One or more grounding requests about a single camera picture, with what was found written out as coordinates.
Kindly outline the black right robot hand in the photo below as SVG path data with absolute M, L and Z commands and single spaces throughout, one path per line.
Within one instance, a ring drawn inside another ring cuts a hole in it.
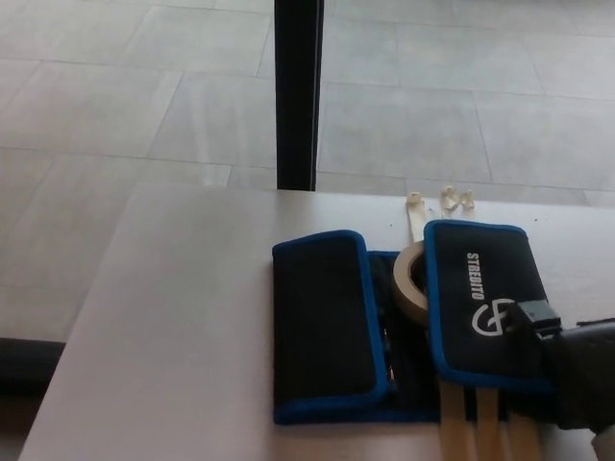
M 545 301 L 505 303 L 507 333 L 539 366 L 545 394 L 508 392 L 511 409 L 564 430 L 595 434 L 614 426 L 614 320 L 582 321 L 564 328 Z

